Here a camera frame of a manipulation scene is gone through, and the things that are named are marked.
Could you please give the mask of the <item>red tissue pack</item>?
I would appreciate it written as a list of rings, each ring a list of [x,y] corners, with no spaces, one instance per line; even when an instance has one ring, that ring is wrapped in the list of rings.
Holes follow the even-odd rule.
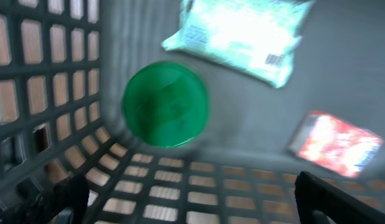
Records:
[[[303,119],[288,146],[296,157],[343,177],[360,175],[383,145],[381,136],[322,111]]]

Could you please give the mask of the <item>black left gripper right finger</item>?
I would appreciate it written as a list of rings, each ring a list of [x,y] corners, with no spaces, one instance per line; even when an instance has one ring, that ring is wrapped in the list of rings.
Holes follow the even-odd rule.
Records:
[[[302,171],[295,180],[295,200],[301,224],[383,224],[385,214],[319,177]]]

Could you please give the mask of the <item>green lid jar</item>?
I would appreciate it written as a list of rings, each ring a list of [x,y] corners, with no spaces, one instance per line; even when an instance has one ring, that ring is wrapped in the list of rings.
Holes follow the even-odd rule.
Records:
[[[160,61],[128,81],[121,109],[135,137],[151,146],[171,148],[190,142],[204,130],[210,99],[197,72],[181,63]]]

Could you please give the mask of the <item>light green wipes pack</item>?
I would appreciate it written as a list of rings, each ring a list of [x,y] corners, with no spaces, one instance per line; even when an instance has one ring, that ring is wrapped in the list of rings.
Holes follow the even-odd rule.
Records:
[[[283,87],[293,71],[300,26],[313,1],[194,0],[180,5],[179,30],[162,42]]]

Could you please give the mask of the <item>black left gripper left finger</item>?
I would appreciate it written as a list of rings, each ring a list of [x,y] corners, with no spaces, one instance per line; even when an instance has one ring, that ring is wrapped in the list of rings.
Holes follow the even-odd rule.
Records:
[[[48,223],[66,208],[72,210],[72,223],[82,223],[90,189],[82,174],[63,180],[12,208],[0,212],[0,224]]]

